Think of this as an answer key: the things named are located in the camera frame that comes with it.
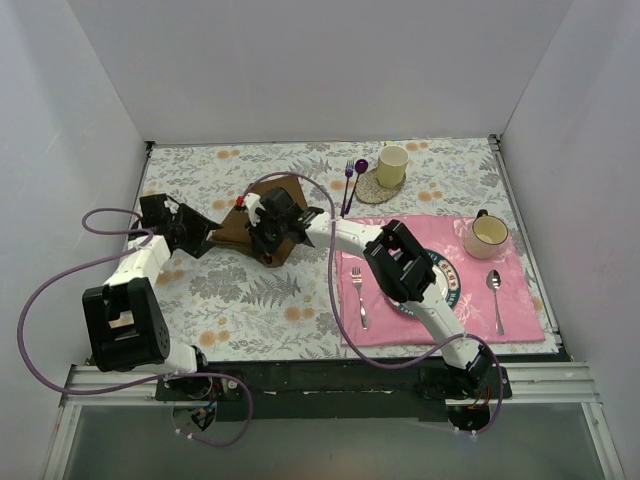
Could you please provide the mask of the floral tablecloth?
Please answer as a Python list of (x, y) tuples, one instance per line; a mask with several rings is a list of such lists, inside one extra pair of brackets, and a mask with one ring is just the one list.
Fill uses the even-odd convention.
[[(404, 187), (379, 205), (354, 202), (354, 217), (379, 220), (431, 214), (472, 218), (486, 209), (503, 220), (516, 246), (544, 340), (495, 343), (500, 355), (556, 354), (561, 338), (528, 257), (501, 167), (485, 138), (411, 139)], [(213, 146), (155, 146), (144, 194), (165, 193), (221, 221), (259, 177), (279, 171), (303, 175), (308, 203), (342, 203), (349, 160), (377, 162), (380, 143), (309, 142)], [(323, 249), (296, 247), (286, 263), (267, 268), (238, 252), (215, 248), (200, 259), (176, 252), (157, 280), (156, 296), (170, 334), (200, 347), (212, 361), (337, 359), (351, 355), (329, 295), (339, 293)], [(369, 347), (370, 357), (415, 357), (427, 344)]]

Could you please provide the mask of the pale yellow cup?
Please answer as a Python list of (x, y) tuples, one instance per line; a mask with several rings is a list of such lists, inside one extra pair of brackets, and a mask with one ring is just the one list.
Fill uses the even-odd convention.
[(383, 188), (395, 188), (405, 175), (408, 151), (399, 145), (386, 145), (378, 152), (377, 180)]

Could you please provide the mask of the cream mug dark rim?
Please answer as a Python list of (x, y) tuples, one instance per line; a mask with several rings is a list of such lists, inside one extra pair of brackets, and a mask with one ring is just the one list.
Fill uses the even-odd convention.
[(481, 209), (467, 230), (464, 248), (473, 258), (487, 260), (498, 253), (508, 238), (509, 230), (505, 222), (486, 209)]

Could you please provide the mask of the silver metal fork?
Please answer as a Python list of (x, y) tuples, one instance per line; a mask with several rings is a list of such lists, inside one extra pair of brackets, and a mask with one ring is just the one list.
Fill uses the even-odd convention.
[(363, 277), (361, 269), (358, 266), (354, 266), (351, 270), (351, 280), (354, 288), (357, 291), (358, 302), (359, 302), (359, 314), (361, 320), (361, 326), (364, 330), (369, 328), (369, 322), (366, 314), (366, 309), (364, 305), (363, 295), (362, 295), (362, 287), (363, 287)]

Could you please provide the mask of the purple plastic spoon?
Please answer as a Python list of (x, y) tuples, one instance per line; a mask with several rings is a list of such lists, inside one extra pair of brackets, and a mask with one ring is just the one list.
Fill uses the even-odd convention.
[(369, 163), (368, 163), (368, 161), (367, 161), (367, 160), (365, 160), (364, 158), (358, 159), (358, 160), (355, 162), (355, 166), (354, 166), (354, 168), (355, 168), (355, 172), (356, 172), (356, 180), (355, 180), (355, 183), (354, 183), (354, 187), (353, 187), (353, 189), (352, 189), (352, 191), (351, 191), (351, 194), (350, 194), (350, 196), (349, 196), (349, 200), (348, 200), (348, 202), (346, 203), (346, 206), (345, 206), (345, 208), (344, 208), (343, 216), (345, 216), (345, 215), (347, 215), (347, 214), (349, 213), (349, 211), (350, 211), (350, 209), (351, 209), (351, 205), (352, 205), (352, 203), (353, 203), (353, 198), (354, 198), (354, 196), (355, 196), (355, 189), (356, 189), (357, 183), (358, 183), (358, 181), (359, 181), (359, 178), (360, 178), (360, 176), (361, 176), (362, 174), (364, 174), (364, 173), (366, 173), (366, 172), (367, 172), (368, 167), (369, 167)]

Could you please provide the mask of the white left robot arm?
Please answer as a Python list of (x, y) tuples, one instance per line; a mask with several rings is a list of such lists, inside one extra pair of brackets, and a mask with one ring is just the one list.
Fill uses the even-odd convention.
[(154, 285), (175, 251), (200, 258), (222, 226), (167, 194), (142, 197), (140, 209), (127, 234), (132, 252), (82, 296), (93, 360), (102, 372), (166, 374), (169, 388), (193, 400), (208, 398), (215, 381), (204, 369), (206, 357), (171, 338)]

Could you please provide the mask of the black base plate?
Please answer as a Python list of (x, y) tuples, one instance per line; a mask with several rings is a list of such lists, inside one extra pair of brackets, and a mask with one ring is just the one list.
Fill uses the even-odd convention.
[(158, 401), (214, 404), (220, 422), (246, 417), (271, 419), (415, 418), (458, 420), (478, 414), (489, 420), (492, 400), (512, 396), (507, 371), (483, 360), (471, 375), (458, 374), (440, 358), (408, 368), (376, 368), (362, 360), (219, 362), (204, 367), (203, 379), (165, 380)]

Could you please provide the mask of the pink floral placemat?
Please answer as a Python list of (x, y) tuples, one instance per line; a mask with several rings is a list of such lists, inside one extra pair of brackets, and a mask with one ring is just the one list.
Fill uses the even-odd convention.
[[(461, 297), (453, 309), (456, 317), (470, 333), (495, 343), (539, 343), (544, 340), (534, 302), (525, 279), (520, 256), (512, 239), (488, 260), (468, 255), (464, 237), (472, 223), (470, 217), (414, 215), (400, 219), (427, 249), (448, 258), (461, 277)], [(354, 266), (361, 269), (362, 295), (369, 328), (361, 326), (357, 291), (351, 280)], [(336, 255), (339, 278), (341, 319), (351, 340), (358, 347), (431, 344), (433, 339), (422, 324), (392, 309), (385, 301), (367, 263), (353, 255)], [(486, 278), (497, 270), (502, 285), (498, 291), (501, 319), (505, 334), (496, 332), (492, 291)]]

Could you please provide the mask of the purple plastic fork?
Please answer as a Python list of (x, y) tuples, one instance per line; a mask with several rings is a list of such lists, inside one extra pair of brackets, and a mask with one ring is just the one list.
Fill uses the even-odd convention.
[(344, 169), (344, 176), (345, 176), (345, 184), (344, 184), (344, 192), (343, 192), (343, 198), (342, 198), (342, 203), (341, 203), (341, 210), (340, 210), (340, 216), (343, 217), (345, 214), (345, 210), (346, 210), (346, 205), (347, 205), (347, 195), (348, 195), (348, 191), (349, 191), (349, 184), (351, 181), (351, 178), (353, 177), (355, 172), (355, 161), (354, 160), (349, 160), (346, 163), (345, 169)]

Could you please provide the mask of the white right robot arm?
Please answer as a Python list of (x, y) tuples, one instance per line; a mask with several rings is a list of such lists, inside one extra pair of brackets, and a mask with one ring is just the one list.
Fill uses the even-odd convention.
[(263, 256), (289, 239), (327, 248), (330, 256), (339, 250), (365, 260), (380, 290), (406, 305), (429, 332), (436, 346), (426, 355), (441, 352), (454, 389), (475, 397), (489, 388), (495, 375), (491, 395), (503, 399), (506, 379), (495, 354), (456, 318), (436, 287), (431, 257), (404, 223), (365, 225), (336, 217), (334, 209), (304, 209), (282, 188), (265, 195), (247, 193), (238, 198), (236, 208), (248, 215), (246, 229)]

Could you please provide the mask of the white plate green rim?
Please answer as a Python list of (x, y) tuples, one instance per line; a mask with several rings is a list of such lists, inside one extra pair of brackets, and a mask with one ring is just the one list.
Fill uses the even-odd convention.
[[(442, 254), (426, 249), (425, 252), (433, 263), (433, 272), (436, 277), (436, 286), (440, 289), (441, 295), (447, 305), (454, 309), (461, 297), (461, 277), (453, 263)], [(385, 297), (386, 303), (404, 317), (416, 320), (415, 313), (404, 303)]]

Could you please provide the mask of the silver metal spoon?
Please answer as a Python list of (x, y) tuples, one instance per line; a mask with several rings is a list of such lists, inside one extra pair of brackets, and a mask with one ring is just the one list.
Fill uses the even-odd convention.
[(498, 300), (498, 291), (502, 285), (501, 276), (497, 270), (491, 270), (486, 278), (487, 287), (492, 291), (495, 308), (496, 332), (499, 336), (505, 334), (504, 325), (501, 319), (501, 312)]

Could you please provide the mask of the brown cloth napkin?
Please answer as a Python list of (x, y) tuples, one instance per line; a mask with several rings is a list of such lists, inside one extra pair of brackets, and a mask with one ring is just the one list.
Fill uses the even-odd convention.
[[(307, 207), (306, 198), (301, 189), (300, 182), (298, 178), (293, 175), (263, 181), (255, 186), (251, 192), (263, 195), (277, 187), (283, 188), (301, 207)], [(294, 243), (286, 239), (270, 257), (259, 256), (253, 252), (251, 239), (245, 228), (247, 221), (248, 216), (244, 212), (236, 211), (232, 208), (222, 221), (222, 228), (214, 231), (209, 239), (212, 240), (217, 247), (238, 251), (245, 256), (253, 258), (267, 268), (278, 268), (284, 265), (294, 250)]]

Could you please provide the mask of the speckled round coaster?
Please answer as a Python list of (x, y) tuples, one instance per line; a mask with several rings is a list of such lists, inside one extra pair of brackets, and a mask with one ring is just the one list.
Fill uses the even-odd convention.
[(360, 176), (360, 180), (355, 187), (356, 199), (364, 204), (379, 205), (388, 202), (404, 187), (406, 175), (403, 175), (399, 184), (392, 188), (386, 188), (380, 185), (377, 176), (377, 169), (374, 168)]

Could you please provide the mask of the aluminium front rail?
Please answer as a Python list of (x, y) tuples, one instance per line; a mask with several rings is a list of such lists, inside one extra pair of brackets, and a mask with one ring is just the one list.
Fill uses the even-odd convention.
[[(589, 365), (585, 362), (507, 363), (512, 396), (520, 404), (597, 403), (601, 400)], [(77, 404), (94, 405), (106, 397), (109, 405), (137, 405), (150, 401), (158, 381), (145, 373), (102, 373), (95, 367), (74, 366), (66, 387), (87, 395)]]

